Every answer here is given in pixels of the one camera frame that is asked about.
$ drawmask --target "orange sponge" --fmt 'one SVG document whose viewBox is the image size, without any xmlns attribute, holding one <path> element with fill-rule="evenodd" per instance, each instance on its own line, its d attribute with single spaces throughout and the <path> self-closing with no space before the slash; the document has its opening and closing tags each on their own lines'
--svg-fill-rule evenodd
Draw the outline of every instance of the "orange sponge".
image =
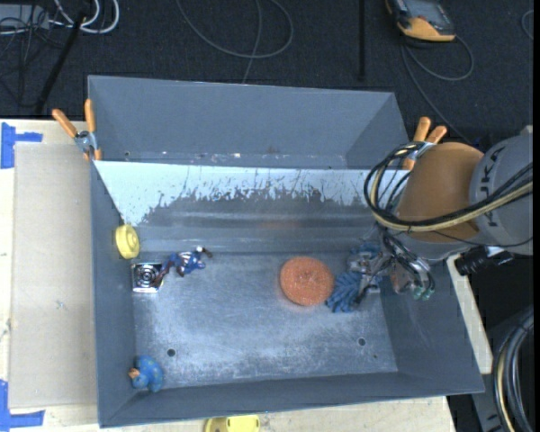
<svg viewBox="0 0 540 432">
<path fill-rule="evenodd" d="M 280 271 L 280 286 L 286 297 L 302 306 L 324 302 L 334 291 L 334 275 L 322 261 L 296 256 L 286 261 Z"/>
</svg>

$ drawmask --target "black floor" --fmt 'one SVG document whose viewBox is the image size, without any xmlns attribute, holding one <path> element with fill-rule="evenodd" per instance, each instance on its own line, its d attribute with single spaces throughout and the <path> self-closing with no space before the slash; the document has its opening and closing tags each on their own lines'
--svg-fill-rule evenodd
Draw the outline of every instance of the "black floor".
<svg viewBox="0 0 540 432">
<path fill-rule="evenodd" d="M 50 18 L 57 11 L 53 0 L 0 1 L 39 5 Z M 87 0 L 59 1 L 71 18 L 95 10 Z M 97 21 L 107 27 L 117 13 L 112 0 L 100 1 Z M 396 94 L 411 137 L 426 115 L 448 126 L 447 140 L 485 151 L 533 123 L 534 0 L 439 1 L 456 41 L 412 48 L 384 0 L 364 0 L 361 58 L 360 0 L 118 0 L 116 28 L 80 32 L 55 77 L 69 28 L 0 33 L 0 118 L 60 108 L 82 120 L 91 74 L 377 90 Z M 532 302 L 532 263 L 472 276 L 487 330 Z M 479 430 L 469 399 L 450 400 L 459 429 Z"/>
</svg>

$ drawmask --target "small toy figure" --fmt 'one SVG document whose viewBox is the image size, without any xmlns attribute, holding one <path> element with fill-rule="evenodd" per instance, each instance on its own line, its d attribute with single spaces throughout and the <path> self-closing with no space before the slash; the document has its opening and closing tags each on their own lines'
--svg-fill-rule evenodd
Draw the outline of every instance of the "small toy figure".
<svg viewBox="0 0 540 432">
<path fill-rule="evenodd" d="M 134 359 L 134 367 L 128 371 L 131 378 L 132 387 L 135 389 L 145 389 L 151 392 L 158 392 L 162 389 L 164 382 L 164 372 L 154 358 L 149 355 L 137 356 Z"/>
<path fill-rule="evenodd" d="M 193 252 L 172 253 L 162 265 L 162 269 L 152 282 L 152 286 L 159 288 L 172 266 L 176 268 L 178 275 L 181 277 L 190 274 L 195 269 L 204 269 L 206 264 L 201 261 L 202 253 L 207 257 L 212 257 L 212 253 L 205 247 L 196 247 Z"/>
</svg>

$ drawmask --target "gray bin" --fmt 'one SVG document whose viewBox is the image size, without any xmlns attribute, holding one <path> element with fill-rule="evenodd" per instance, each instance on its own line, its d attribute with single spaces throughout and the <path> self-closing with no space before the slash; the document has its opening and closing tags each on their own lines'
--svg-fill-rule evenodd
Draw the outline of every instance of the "gray bin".
<svg viewBox="0 0 540 432">
<path fill-rule="evenodd" d="M 483 391 L 446 265 L 429 301 L 383 282 L 350 313 L 297 306 L 278 285 L 290 257 L 337 274 L 375 238 L 359 182 L 408 140 L 393 94 L 90 76 L 88 95 L 103 150 L 91 166 L 101 427 Z M 113 239 L 125 221 L 132 260 Z M 197 245 L 214 254 L 205 269 L 132 291 L 132 264 Z M 166 373 L 157 393 L 131 386 L 141 355 Z"/>
</svg>

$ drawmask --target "yellow cap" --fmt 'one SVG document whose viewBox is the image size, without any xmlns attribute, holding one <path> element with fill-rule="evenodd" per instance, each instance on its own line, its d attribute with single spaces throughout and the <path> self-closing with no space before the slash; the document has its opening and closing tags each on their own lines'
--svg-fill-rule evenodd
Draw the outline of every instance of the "yellow cap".
<svg viewBox="0 0 540 432">
<path fill-rule="evenodd" d="M 130 224 L 123 224 L 116 229 L 116 246 L 124 259 L 133 259 L 140 252 L 138 234 Z"/>
<path fill-rule="evenodd" d="M 208 419 L 204 432 L 215 432 L 216 430 L 220 432 L 258 432 L 260 419 L 256 414 Z"/>
</svg>

